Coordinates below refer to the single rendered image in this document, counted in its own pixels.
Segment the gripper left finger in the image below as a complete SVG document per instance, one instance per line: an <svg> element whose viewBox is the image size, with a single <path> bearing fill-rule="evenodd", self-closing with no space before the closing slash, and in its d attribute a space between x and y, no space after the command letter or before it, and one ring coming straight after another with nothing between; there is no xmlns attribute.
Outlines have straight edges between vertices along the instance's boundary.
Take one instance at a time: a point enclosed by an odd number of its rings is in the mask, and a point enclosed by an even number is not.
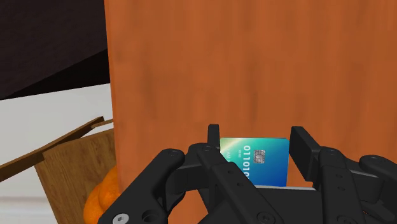
<svg viewBox="0 0 397 224"><path fill-rule="evenodd" d="M238 166L220 153L219 126L188 153L164 149L99 218L97 224L168 224L185 193L198 190L208 214L198 224L284 224Z"/></svg>

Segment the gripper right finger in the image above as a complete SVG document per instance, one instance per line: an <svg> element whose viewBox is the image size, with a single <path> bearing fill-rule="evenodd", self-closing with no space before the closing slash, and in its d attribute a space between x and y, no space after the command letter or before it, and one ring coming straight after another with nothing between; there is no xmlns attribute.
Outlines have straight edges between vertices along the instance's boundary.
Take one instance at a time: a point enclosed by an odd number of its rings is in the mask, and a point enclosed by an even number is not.
<svg viewBox="0 0 397 224"><path fill-rule="evenodd" d="M397 164L378 155L355 162L293 126L289 154L320 192L323 224L397 224Z"/></svg>

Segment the orange fruit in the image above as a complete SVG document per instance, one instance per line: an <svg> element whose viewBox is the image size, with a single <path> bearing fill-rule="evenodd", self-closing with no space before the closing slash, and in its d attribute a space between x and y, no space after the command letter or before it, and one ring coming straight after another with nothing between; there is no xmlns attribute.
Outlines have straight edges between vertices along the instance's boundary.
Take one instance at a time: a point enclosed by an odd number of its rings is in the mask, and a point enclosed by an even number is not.
<svg viewBox="0 0 397 224"><path fill-rule="evenodd" d="M104 212L103 194L101 194L102 185L97 185L89 194L83 209L83 220L85 224L97 224L99 218Z"/></svg>
<svg viewBox="0 0 397 224"><path fill-rule="evenodd" d="M102 210L107 210L119 196L117 166L114 166L106 174L99 188L99 204Z"/></svg>

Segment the blue green bank card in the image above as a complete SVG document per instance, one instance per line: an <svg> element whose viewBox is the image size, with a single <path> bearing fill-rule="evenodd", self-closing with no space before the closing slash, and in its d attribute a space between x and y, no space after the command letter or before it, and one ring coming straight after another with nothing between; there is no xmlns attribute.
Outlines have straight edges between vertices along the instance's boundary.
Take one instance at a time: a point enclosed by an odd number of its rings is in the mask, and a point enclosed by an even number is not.
<svg viewBox="0 0 397 224"><path fill-rule="evenodd" d="M289 141L286 138L220 139L220 152L235 163L254 185L286 186L289 164Z"/></svg>

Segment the brown wooden crate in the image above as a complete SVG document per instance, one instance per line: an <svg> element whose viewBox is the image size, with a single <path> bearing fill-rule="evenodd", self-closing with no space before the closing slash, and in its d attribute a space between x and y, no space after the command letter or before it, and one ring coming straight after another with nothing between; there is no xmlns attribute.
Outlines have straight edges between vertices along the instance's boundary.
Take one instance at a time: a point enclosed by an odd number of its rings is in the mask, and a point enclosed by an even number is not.
<svg viewBox="0 0 397 224"><path fill-rule="evenodd" d="M97 117L56 140L0 165L0 182L34 167L58 224L84 224L89 193L116 165L113 129L88 136L112 123Z"/></svg>

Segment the orange-brown wooden table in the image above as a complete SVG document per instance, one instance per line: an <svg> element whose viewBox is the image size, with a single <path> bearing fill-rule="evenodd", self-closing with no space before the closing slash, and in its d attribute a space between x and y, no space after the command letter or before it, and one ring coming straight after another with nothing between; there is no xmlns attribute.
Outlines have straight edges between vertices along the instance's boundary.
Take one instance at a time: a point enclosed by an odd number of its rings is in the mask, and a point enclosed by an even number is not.
<svg viewBox="0 0 397 224"><path fill-rule="evenodd" d="M126 188L165 148L304 127L397 163L397 0L104 0Z"/></svg>

